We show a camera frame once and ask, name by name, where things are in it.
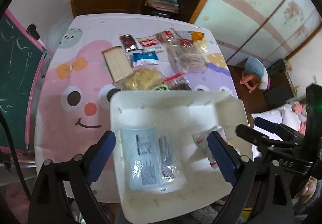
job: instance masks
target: table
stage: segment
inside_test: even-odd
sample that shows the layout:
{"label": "table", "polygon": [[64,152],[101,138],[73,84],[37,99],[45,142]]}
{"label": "table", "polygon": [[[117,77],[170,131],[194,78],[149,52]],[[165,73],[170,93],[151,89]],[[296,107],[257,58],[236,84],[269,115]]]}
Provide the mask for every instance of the table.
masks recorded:
{"label": "table", "polygon": [[[115,88],[101,51],[121,45],[119,36],[151,36],[163,30],[193,30],[208,40],[207,71],[188,73],[192,90],[232,90],[226,62],[207,29],[189,23],[135,14],[93,14],[76,17],[56,50],[46,73],[36,115],[35,160],[39,172],[45,159],[70,160],[84,154],[110,129],[107,93]],[[177,74],[174,59],[158,53],[157,68],[167,77]],[[119,203],[113,158],[110,157],[91,189],[99,202]],[[70,185],[66,193],[73,197]]]}

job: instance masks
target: cartoon smile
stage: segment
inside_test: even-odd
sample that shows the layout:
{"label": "cartoon smile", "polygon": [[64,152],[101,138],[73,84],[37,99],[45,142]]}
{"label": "cartoon smile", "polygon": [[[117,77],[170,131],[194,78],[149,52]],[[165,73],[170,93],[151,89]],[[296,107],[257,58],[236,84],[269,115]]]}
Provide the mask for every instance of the cartoon smile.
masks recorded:
{"label": "cartoon smile", "polygon": [[87,128],[87,129],[96,129],[96,128],[100,128],[102,125],[96,125],[96,126],[87,126],[87,125],[84,125],[81,123],[81,118],[78,119],[78,121],[75,123],[75,126],[77,125],[80,125],[84,128]]}

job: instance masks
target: stack of folded clothes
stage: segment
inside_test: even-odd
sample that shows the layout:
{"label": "stack of folded clothes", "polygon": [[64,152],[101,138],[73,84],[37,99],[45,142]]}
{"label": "stack of folded clothes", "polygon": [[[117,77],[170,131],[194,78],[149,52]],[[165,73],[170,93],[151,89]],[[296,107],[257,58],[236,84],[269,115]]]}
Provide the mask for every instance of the stack of folded clothes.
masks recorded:
{"label": "stack of folded clothes", "polygon": [[179,13],[179,4],[177,0],[146,0],[145,5],[157,10]]}

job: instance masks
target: metal screw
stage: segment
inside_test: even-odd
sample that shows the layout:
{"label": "metal screw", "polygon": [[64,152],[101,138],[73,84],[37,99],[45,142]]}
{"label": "metal screw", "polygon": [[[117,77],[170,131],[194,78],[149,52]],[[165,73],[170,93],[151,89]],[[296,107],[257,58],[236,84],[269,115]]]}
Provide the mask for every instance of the metal screw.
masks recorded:
{"label": "metal screw", "polygon": [[77,154],[77,155],[74,156],[75,161],[80,161],[80,160],[82,160],[82,158],[83,158],[82,154]]}
{"label": "metal screw", "polygon": [[273,161],[272,161],[272,163],[273,163],[273,165],[274,165],[274,166],[276,166],[276,167],[278,167],[278,166],[280,165],[280,163],[279,163],[278,161],[276,161],[276,160],[273,160]]}
{"label": "metal screw", "polygon": [[43,162],[43,164],[44,164],[45,166],[48,166],[51,162],[52,162],[52,160],[45,160],[45,161]]}
{"label": "metal screw", "polygon": [[250,158],[246,155],[242,155],[240,158],[243,162],[248,162],[250,160]]}

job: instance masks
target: pink cartoon character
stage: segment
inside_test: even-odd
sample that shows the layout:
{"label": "pink cartoon character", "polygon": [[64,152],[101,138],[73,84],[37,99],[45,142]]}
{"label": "pink cartoon character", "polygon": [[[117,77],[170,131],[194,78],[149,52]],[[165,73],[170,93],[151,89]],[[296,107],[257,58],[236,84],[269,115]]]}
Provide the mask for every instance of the pink cartoon character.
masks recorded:
{"label": "pink cartoon character", "polygon": [[[101,51],[111,46],[93,41],[74,59],[47,72],[38,106],[41,137],[36,138],[44,159],[69,161],[110,129],[107,93],[114,86]],[[111,157],[105,170],[112,167]]]}

